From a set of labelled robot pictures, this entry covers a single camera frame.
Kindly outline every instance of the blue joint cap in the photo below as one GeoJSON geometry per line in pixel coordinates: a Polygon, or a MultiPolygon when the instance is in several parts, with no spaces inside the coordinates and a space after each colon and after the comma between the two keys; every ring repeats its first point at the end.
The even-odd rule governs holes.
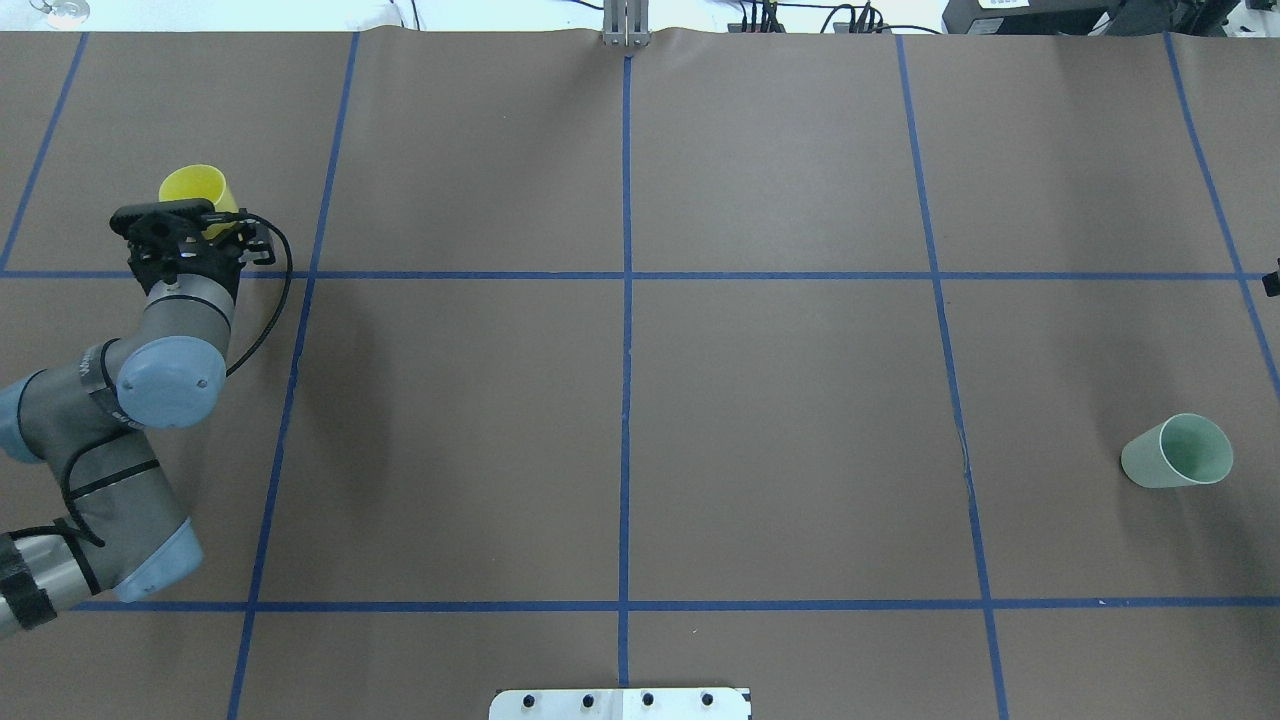
{"type": "Polygon", "coordinates": [[[205,551],[200,547],[196,530],[191,527],[191,518],[187,518],[169,539],[151,553],[151,557],[115,585],[115,597],[120,598],[120,602],[142,600],[186,578],[200,568],[204,560],[205,551]]]}
{"type": "Polygon", "coordinates": [[[198,337],[169,336],[133,351],[115,378],[120,409],[148,428],[189,428],[218,405],[227,361],[198,337]]]}
{"type": "Polygon", "coordinates": [[[19,462],[40,462],[40,457],[36,457],[36,454],[27,447],[27,441],[23,439],[22,428],[18,424],[22,391],[27,389],[27,383],[33,377],[36,377],[35,373],[0,389],[0,450],[19,462]]]}

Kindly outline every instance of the cable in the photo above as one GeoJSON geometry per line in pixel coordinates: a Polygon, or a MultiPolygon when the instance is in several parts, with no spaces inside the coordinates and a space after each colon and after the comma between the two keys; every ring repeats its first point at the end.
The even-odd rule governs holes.
{"type": "Polygon", "coordinates": [[[815,10],[831,10],[838,8],[838,5],[809,5],[806,3],[777,3],[782,8],[813,8],[815,10]]]}
{"type": "Polygon", "coordinates": [[[827,26],[831,24],[831,19],[835,18],[836,13],[841,10],[849,10],[849,24],[854,24],[854,14],[858,13],[858,8],[854,8],[852,5],[836,5],[831,9],[831,13],[827,14],[827,19],[822,22],[822,29],[818,31],[818,35],[827,32],[827,26]]]}
{"type": "Polygon", "coordinates": [[[82,539],[90,541],[88,533],[76,529],[76,528],[56,528],[54,525],[37,525],[35,528],[23,528],[20,530],[10,530],[5,533],[9,539],[22,539],[22,538],[40,538],[45,536],[59,536],[64,539],[82,539]]]}
{"type": "Polygon", "coordinates": [[[241,355],[239,360],[232,363],[232,365],[227,368],[228,378],[232,377],[232,373],[238,370],[241,365],[247,363],[248,359],[257,352],[259,347],[262,347],[262,343],[266,342],[266,336],[271,334],[271,331],[275,329],[275,323],[279,322],[280,315],[284,313],[284,306],[289,301],[289,286],[293,284],[293,247],[289,246],[289,238],[280,232],[280,228],[275,227],[270,220],[261,215],[255,215],[253,213],[241,213],[239,217],[246,220],[259,223],[280,237],[280,245],[284,247],[284,284],[280,287],[280,299],[275,302],[275,310],[271,313],[271,319],[266,322],[266,325],[262,327],[262,332],[259,333],[253,345],[248,346],[244,355],[241,355]]]}
{"type": "Polygon", "coordinates": [[[879,26],[877,28],[873,28],[870,32],[878,33],[882,29],[923,29],[924,32],[932,32],[933,35],[946,35],[945,32],[938,32],[932,27],[924,27],[924,26],[879,26]]]}

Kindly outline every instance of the grid line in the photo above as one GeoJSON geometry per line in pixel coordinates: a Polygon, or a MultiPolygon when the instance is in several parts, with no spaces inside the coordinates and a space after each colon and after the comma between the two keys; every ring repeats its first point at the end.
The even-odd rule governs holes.
{"type": "MultiPolygon", "coordinates": [[[[503,612],[617,612],[612,600],[529,601],[268,601],[255,612],[389,612],[389,614],[503,614],[503,612]]],[[[1171,607],[1277,607],[1280,596],[1135,596],[1135,597],[997,597],[918,600],[632,600],[630,612],[874,612],[993,610],[1153,610],[1171,607]]],[[[76,612],[243,612],[246,602],[219,601],[87,601],[76,612]]]]}
{"type": "Polygon", "coordinates": [[[956,379],[955,355],[951,351],[951,328],[947,323],[946,299],[942,295],[942,274],[938,266],[938,250],[933,238],[933,215],[929,213],[929,192],[924,179],[924,159],[920,152],[920,138],[915,126],[915,106],[911,101],[911,78],[906,64],[906,49],[902,36],[895,36],[897,47],[897,67],[902,77],[902,102],[906,110],[906,129],[911,141],[911,163],[915,165],[915,187],[920,202],[920,220],[924,225],[924,245],[929,254],[929,272],[933,275],[933,302],[938,314],[938,334],[942,341],[942,359],[947,369],[947,386],[951,392],[951,411],[956,433],[960,437],[960,451],[964,459],[964,482],[969,492],[969,533],[973,541],[974,562],[978,571],[978,589],[982,593],[982,616],[987,629],[987,652],[991,657],[991,676],[995,684],[996,711],[1001,720],[1009,720],[1009,701],[1005,693],[1005,674],[1000,660],[1000,638],[996,634],[996,612],[991,606],[991,582],[987,578],[987,555],[982,542],[982,519],[978,512],[978,491],[973,483],[973,465],[969,461],[969,437],[964,427],[964,406],[960,404],[960,383],[956,379]]]}
{"type": "Polygon", "coordinates": [[[298,366],[302,350],[307,341],[307,323],[311,318],[311,301],[315,297],[315,275],[320,265],[320,252],[324,250],[324,231],[329,219],[329,200],[333,196],[333,178],[338,172],[338,156],[342,152],[342,129],[347,119],[347,104],[351,100],[351,83],[356,74],[356,55],[360,50],[360,33],[351,33],[351,47],[347,51],[347,74],[342,83],[342,100],[338,102],[338,119],[333,129],[333,145],[329,150],[329,167],[325,173],[324,195],[320,200],[320,214],[316,219],[316,234],[311,246],[311,274],[307,278],[302,296],[302,311],[298,316],[297,338],[293,345],[293,361],[289,368],[289,382],[284,391],[284,407],[280,413],[280,429],[275,441],[275,459],[271,464],[271,478],[266,488],[262,507],[262,524],[259,529],[257,552],[253,559],[253,574],[250,582],[248,600],[244,609],[244,624],[241,630],[241,646],[236,659],[236,673],[232,676],[230,700],[227,706],[227,719],[236,720],[239,715],[241,692],[244,688],[244,671],[248,666],[248,652],[253,639],[253,621],[257,615],[257,598],[262,588],[262,570],[266,562],[266,548],[271,537],[271,519],[275,512],[276,493],[280,487],[280,469],[284,462],[284,443],[289,434],[289,419],[293,398],[298,387],[298,366]]]}
{"type": "MultiPolygon", "coordinates": [[[[1073,273],[1027,270],[634,270],[634,282],[687,281],[916,281],[932,282],[1260,282],[1267,273],[1073,273]]],[[[244,279],[280,279],[282,270],[243,270],[244,279]]],[[[0,270],[0,279],[132,279],[128,270],[0,270]]],[[[315,281],[625,281],[626,273],[608,270],[294,270],[294,279],[315,281]]]]}
{"type": "Polygon", "coordinates": [[[58,94],[58,102],[54,104],[54,114],[49,117],[49,126],[45,127],[45,136],[40,140],[40,150],[36,151],[36,159],[31,164],[27,184],[23,186],[18,208],[13,213],[9,236],[4,241],[4,250],[0,250],[0,270],[4,270],[9,265],[9,255],[13,252],[14,242],[18,241],[18,229],[22,228],[22,218],[27,214],[27,202],[31,201],[31,193],[35,192],[36,182],[40,179],[40,170],[45,165],[45,155],[49,154],[49,145],[54,141],[54,131],[58,129],[58,120],[63,117],[63,108],[67,106],[67,95],[70,94],[72,83],[76,82],[76,72],[79,69],[81,58],[84,56],[86,45],[88,45],[87,32],[81,33],[81,38],[76,44],[76,54],[72,55],[72,64],[67,68],[67,77],[63,78],[63,88],[58,94]]]}
{"type": "MultiPolygon", "coordinates": [[[[621,687],[628,684],[628,614],[635,612],[854,612],[854,611],[982,611],[992,661],[993,682],[996,684],[1000,716],[1007,719],[1004,676],[1000,661],[998,639],[996,635],[995,611],[1019,610],[1125,610],[1125,609],[1222,609],[1222,607],[1280,607],[1280,596],[1222,596],[1222,597],[1064,597],[1064,598],[995,598],[991,596],[987,565],[982,543],[982,530],[978,514],[978,500],[969,461],[968,441],[964,428],[964,414],[956,379],[955,360],[950,342],[943,281],[1016,281],[1016,282],[1235,282],[1244,296],[1245,307],[1253,323],[1271,382],[1280,397],[1280,374],[1270,350],[1266,333],[1261,325],[1256,304],[1249,293],[1249,282],[1260,279],[1263,273],[1245,273],[1240,261],[1234,237],[1221,205],[1212,173],[1201,146],[1176,53],[1170,35],[1165,35],[1165,46],[1174,76],[1179,102],[1187,124],[1197,161],[1206,188],[1210,193],[1228,252],[1234,266],[1233,273],[1073,273],[1073,272],[946,272],[940,268],[937,247],[933,236],[932,215],[928,206],[928,192],[924,178],[924,164],[919,146],[915,111],[910,94],[910,79],[905,46],[901,37],[896,38],[899,68],[908,120],[908,132],[915,167],[918,200],[924,225],[925,245],[929,256],[928,272],[636,272],[632,266],[632,217],[631,217],[631,65],[632,58],[623,59],[622,86],[622,229],[623,229],[623,272],[488,272],[488,270],[320,270],[320,251],[324,242],[324,229],[333,191],[333,181],[340,151],[342,132],[349,100],[351,86],[358,49],[358,33],[352,33],[348,51],[347,74],[342,91],[334,138],[330,150],[329,168],[320,208],[320,217],[314,240],[314,250],[307,270],[297,273],[306,279],[293,361],[285,393],[284,409],[271,468],[270,484],[264,507],[262,524],[250,596],[244,602],[221,601],[143,601],[122,603],[110,601],[88,601],[74,607],[79,612],[242,612],[244,625],[242,642],[233,679],[228,717],[238,714],[241,692],[247,667],[247,659],[253,632],[255,616],[266,614],[503,614],[503,612],[611,612],[618,618],[618,680],[621,687]],[[621,451],[620,451],[620,528],[618,528],[618,600],[617,601],[436,601],[436,602],[332,602],[332,601],[285,601],[260,602],[265,553],[271,529],[275,498],[279,487],[284,456],[284,443],[289,427],[291,407],[298,382],[298,365],[306,338],[311,301],[315,284],[325,279],[483,279],[483,281],[612,281],[623,286],[623,370],[622,370],[622,411],[621,411],[621,451]],[[978,598],[931,598],[931,600],[721,600],[721,601],[632,601],[630,598],[630,409],[631,409],[631,331],[634,315],[634,282],[680,282],[680,281],[928,281],[933,284],[936,309],[938,313],[940,337],[943,359],[947,366],[947,379],[951,391],[952,410],[956,429],[964,454],[965,482],[969,492],[970,530],[974,543],[975,564],[979,578],[980,597],[978,598]]],[[[45,156],[54,137],[58,120],[67,101],[74,76],[78,70],[88,33],[83,33],[76,49],[72,64],[64,78],[58,104],[45,131],[44,140],[33,161],[31,173],[18,205],[18,211],[9,228],[3,251],[0,251],[0,279],[128,279],[132,274],[116,270],[9,270],[6,264],[13,251],[29,197],[38,181],[45,156]]],[[[283,273],[268,270],[246,270],[246,278],[279,279],[283,273]]]]}
{"type": "Polygon", "coordinates": [[[1271,345],[1267,342],[1267,333],[1262,328],[1258,318],[1258,309],[1253,304],[1253,295],[1245,282],[1244,269],[1240,264],[1240,252],[1235,247],[1235,238],[1231,236],[1231,225],[1226,222],[1226,211],[1222,209],[1222,199],[1217,195],[1217,183],[1213,182],[1213,173],[1208,169],[1208,160],[1204,158],[1204,149],[1201,146],[1199,133],[1196,132],[1196,119],[1192,117],[1192,106],[1187,101],[1187,88],[1183,86],[1183,70],[1178,65],[1178,53],[1174,50],[1174,36],[1165,33],[1165,53],[1169,55],[1169,69],[1174,76],[1174,88],[1178,91],[1178,102],[1181,105],[1183,120],[1187,123],[1187,136],[1192,141],[1192,150],[1196,151],[1196,161],[1199,164],[1201,177],[1204,178],[1204,188],[1208,199],[1213,204],[1213,215],[1217,218],[1217,227],[1222,231],[1222,242],[1231,256],[1231,266],[1235,268],[1236,282],[1240,284],[1240,293],[1244,296],[1244,307],[1249,311],[1249,322],[1253,323],[1253,333],[1258,338],[1262,350],[1262,360],[1266,363],[1267,373],[1271,375],[1271,388],[1280,398],[1280,372],[1276,372],[1275,356],[1271,354],[1271,345]]]}
{"type": "Polygon", "coordinates": [[[622,59],[622,428],[618,492],[618,687],[631,684],[631,61],[622,59]]]}

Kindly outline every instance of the gray robot arm segment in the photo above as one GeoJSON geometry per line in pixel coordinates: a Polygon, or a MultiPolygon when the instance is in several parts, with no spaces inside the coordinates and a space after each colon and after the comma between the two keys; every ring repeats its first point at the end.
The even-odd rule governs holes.
{"type": "Polygon", "coordinates": [[[187,512],[140,428],[187,427],[212,410],[234,301],[211,279],[177,279],[152,288],[134,336],[0,392],[0,447],[45,461],[72,510],[55,520],[58,533],[0,536],[0,638],[104,588],[138,600],[200,564],[187,512]]]}

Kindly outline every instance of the table surface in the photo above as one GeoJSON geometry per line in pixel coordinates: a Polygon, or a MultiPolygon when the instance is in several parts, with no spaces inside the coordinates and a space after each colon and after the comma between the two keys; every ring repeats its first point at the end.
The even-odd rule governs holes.
{"type": "MultiPolygon", "coordinates": [[[[205,424],[205,565],[0,644],[20,717],[1280,716],[1272,41],[0,44],[0,374],[132,332],[106,218],[211,163],[298,255],[205,424]],[[425,73],[422,68],[435,68],[425,73]],[[192,96],[193,79],[204,92],[192,96]],[[1221,484],[1147,491],[1178,411],[1221,484]]],[[[250,272],[233,347],[279,272],[250,272]]],[[[3,466],[0,527],[63,510],[3,466]]]]}

